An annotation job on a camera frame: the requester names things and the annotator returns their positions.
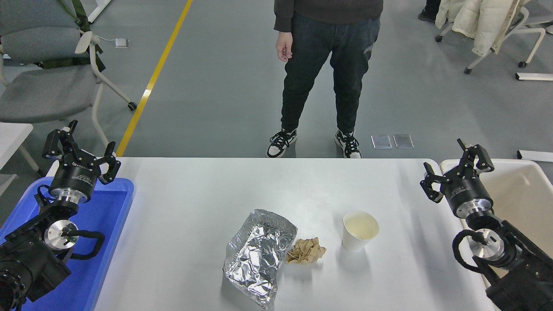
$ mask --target yellow floor line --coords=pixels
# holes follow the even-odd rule
[[[117,147],[116,155],[118,157],[122,157],[125,153],[125,149],[127,149],[127,145],[129,144],[129,141],[131,140],[131,136],[133,135],[134,129],[137,126],[138,120],[140,120],[140,116],[142,115],[142,111],[144,111],[144,107],[146,106],[146,103],[148,102],[148,98],[150,98],[150,94],[152,93],[152,89],[155,86],[155,82],[158,80],[159,73],[163,69],[163,66],[165,65],[165,61],[167,60],[167,56],[169,56],[169,52],[171,52],[171,48],[173,47],[173,43],[175,43],[176,36],[179,34],[180,27],[182,26],[182,23],[184,22],[184,18],[188,14],[188,10],[190,9],[190,5],[192,5],[192,0],[188,0],[186,2],[186,5],[184,9],[182,10],[182,13],[180,14],[179,21],[175,25],[175,28],[173,29],[173,33],[171,34],[171,37],[169,38],[169,41],[167,42],[167,45],[165,46],[165,50],[163,50],[163,53],[161,55],[161,58],[159,59],[159,62],[157,66],[155,67],[154,73],[152,74],[152,77],[150,78],[150,82],[148,82],[148,86],[144,90],[144,94],[142,95],[142,98],[140,99],[140,102],[138,103],[138,108],[134,112],[133,118],[131,119],[131,122],[129,123],[129,126],[127,127],[127,130],[125,131],[125,134],[123,135],[123,138],[121,139],[121,142],[119,143],[119,147]]]

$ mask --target black sneaker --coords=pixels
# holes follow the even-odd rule
[[[338,130],[334,141],[338,147],[342,148],[344,158],[361,159],[361,152],[359,152],[359,142],[353,137],[353,132],[342,133]]]
[[[293,131],[286,131],[282,129],[271,137],[271,144],[267,148],[267,158],[280,158],[286,152],[286,148],[294,143],[298,138],[298,129]]]
[[[419,20],[436,23],[436,14],[430,14],[425,10],[419,13]]]

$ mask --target blue plastic bin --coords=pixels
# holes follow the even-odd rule
[[[38,186],[50,185],[52,177],[35,181],[23,194],[19,203],[0,229],[0,239],[17,229],[38,214],[38,204],[34,199]],[[116,178],[112,183],[97,183],[92,199],[79,205],[79,213],[71,217],[80,230],[100,231],[106,236],[102,249],[90,260],[69,260],[69,275],[53,291],[32,303],[27,300],[23,311],[90,311],[96,300],[109,267],[109,262],[117,246],[125,219],[131,208],[134,185],[125,178]],[[94,247],[95,240],[79,238],[75,253],[87,254]]]

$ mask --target paper cup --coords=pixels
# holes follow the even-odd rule
[[[378,222],[364,211],[354,211],[343,218],[342,245],[351,251],[360,251],[379,231]]]

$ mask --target aluminum foil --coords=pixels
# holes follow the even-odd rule
[[[225,277],[263,309],[277,294],[277,273],[298,228],[273,212],[253,210],[227,244]]]

